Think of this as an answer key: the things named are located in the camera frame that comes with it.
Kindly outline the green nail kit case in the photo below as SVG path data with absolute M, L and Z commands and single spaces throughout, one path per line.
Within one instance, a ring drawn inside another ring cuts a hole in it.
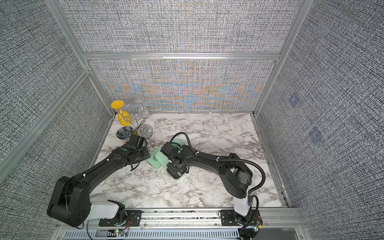
M 147 162 L 154 168 L 159 169 L 166 167 L 169 163 L 169 159 L 161 152 L 161 148 L 158 148 L 150 153 L 150 158 Z
M 173 140 L 171 141 L 171 144 L 172 144 L 174 147 L 181 148 L 183 145 L 185 145 L 185 141 L 182 140 L 182 139 L 173 139 Z
M 163 153 L 168 159 L 169 163 L 166 166 L 167 173 L 175 180 L 178 181 L 185 174 L 189 173 L 190 166 L 185 160 L 185 154 L 178 154 L 175 157 L 172 155 L 166 155 Z

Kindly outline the green nail kit case front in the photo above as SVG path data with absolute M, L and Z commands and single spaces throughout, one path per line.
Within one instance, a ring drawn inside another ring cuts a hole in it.
M 154 168 L 159 169 L 166 167 L 169 163 L 169 159 L 161 152 L 161 148 L 158 148 L 150 153 L 150 158 L 147 162 Z

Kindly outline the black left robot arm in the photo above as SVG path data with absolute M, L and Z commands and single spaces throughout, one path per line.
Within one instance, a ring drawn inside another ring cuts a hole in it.
M 57 180 L 47 215 L 72 227 L 78 227 L 91 215 L 90 193 L 114 172 L 138 164 L 150 157 L 147 140 L 133 135 L 98 164 L 73 176 Z

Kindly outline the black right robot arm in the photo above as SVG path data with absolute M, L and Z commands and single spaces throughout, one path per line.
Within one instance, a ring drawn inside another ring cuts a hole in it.
M 167 172 L 178 180 L 188 174 L 191 167 L 200 168 L 220 177 L 226 191 L 233 196 L 235 219 L 244 225 L 253 206 L 252 193 L 260 189 L 266 174 L 255 162 L 240 159 L 236 154 L 211 155 L 192 147 L 189 136 L 180 132 L 166 142 L 160 152 L 169 160 Z

